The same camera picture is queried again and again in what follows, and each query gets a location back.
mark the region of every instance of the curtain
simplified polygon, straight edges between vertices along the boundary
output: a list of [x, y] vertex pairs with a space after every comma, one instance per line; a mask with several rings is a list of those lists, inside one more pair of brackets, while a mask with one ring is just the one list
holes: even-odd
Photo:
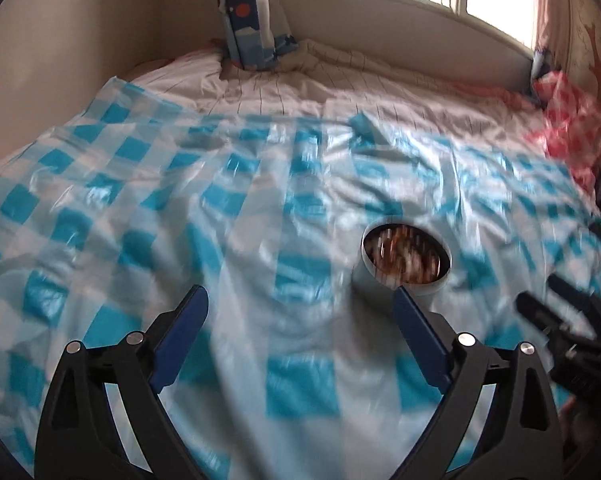
[[298, 44], [278, 0], [218, 0], [232, 62], [265, 70]]
[[536, 78], [565, 70], [571, 42], [570, 0], [536, 0]]

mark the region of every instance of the bedding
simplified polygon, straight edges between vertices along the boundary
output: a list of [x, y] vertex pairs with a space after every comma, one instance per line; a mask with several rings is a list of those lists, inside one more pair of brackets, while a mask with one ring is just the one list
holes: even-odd
[[545, 108], [547, 127], [530, 132], [529, 142], [567, 164], [573, 179], [593, 193], [601, 167], [601, 106], [573, 85], [564, 72], [550, 72], [533, 84]]
[[280, 57], [274, 72], [247, 72], [201, 50], [133, 78], [140, 87], [201, 114], [275, 114], [347, 120], [367, 113], [410, 131], [531, 150], [523, 139], [545, 128], [541, 110], [519, 94], [461, 85], [389, 66], [315, 41]]
[[[66, 343], [144, 330], [199, 283], [210, 315], [160, 397], [208, 476], [388, 478], [440, 396], [396, 327], [349, 287], [362, 232], [383, 216], [405, 216], [449, 245], [452, 272], [432, 308], [455, 330], [541, 348], [513, 313], [515, 296], [531, 290], [586, 331], [545, 279], [556, 271], [601, 294], [601, 239], [587, 228], [598, 217], [564, 165], [498, 145], [516, 145], [511, 132], [533, 112], [449, 94], [434, 114], [433, 92], [402, 83], [374, 105], [366, 90], [339, 89], [344, 76], [313, 80], [335, 76], [322, 61], [311, 78], [256, 74], [240, 100], [245, 83], [221, 79], [214, 56], [136, 80], [145, 89], [111, 80], [83, 114], [0, 168], [0, 436], [29, 469]], [[195, 58], [209, 76], [194, 80], [179, 64]], [[181, 68], [187, 79], [169, 88]], [[278, 76], [289, 88], [280, 108], [263, 98], [261, 110], [254, 97]], [[147, 89], [158, 87], [168, 100]], [[283, 104], [283, 116], [269, 115]], [[377, 115], [356, 115], [357, 105]], [[491, 144], [430, 131], [467, 137], [468, 114]], [[143, 465], [110, 395], [129, 456]], [[455, 465], [471, 456], [489, 399], [484, 388]]]

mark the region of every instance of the wall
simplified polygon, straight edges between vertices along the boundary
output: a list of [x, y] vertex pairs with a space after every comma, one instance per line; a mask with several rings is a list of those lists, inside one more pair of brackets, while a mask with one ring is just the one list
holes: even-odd
[[524, 90], [531, 58], [445, 12], [399, 0], [280, 0], [297, 39], [360, 50], [396, 66]]
[[567, 73], [573, 83], [601, 102], [601, 10], [594, 0], [570, 1], [571, 45]]
[[202, 48], [225, 32], [216, 0], [163, 0], [162, 55], [177, 57]]
[[[531, 59], [443, 9], [405, 0], [280, 0], [296, 39], [360, 50], [453, 80], [524, 89]], [[224, 36], [215, 0], [164, 0], [163, 54]]]
[[103, 83], [160, 54], [160, 0], [5, 0], [0, 158], [81, 111]]

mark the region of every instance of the blue gripper pad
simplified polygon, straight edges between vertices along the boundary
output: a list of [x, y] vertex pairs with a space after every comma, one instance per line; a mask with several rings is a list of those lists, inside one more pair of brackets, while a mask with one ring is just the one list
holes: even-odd
[[154, 371], [149, 384], [156, 395], [174, 384], [208, 312], [209, 297], [202, 286], [189, 291], [176, 309], [175, 319], [154, 348]]
[[453, 382], [449, 353], [405, 287], [394, 294], [394, 319], [427, 383], [445, 394]]

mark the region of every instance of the pink curtain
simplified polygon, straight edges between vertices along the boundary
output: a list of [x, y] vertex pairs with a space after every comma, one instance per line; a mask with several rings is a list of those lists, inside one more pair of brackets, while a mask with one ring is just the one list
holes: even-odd
[[536, 50], [549, 50], [555, 67], [567, 68], [571, 41], [569, 0], [536, 0]]

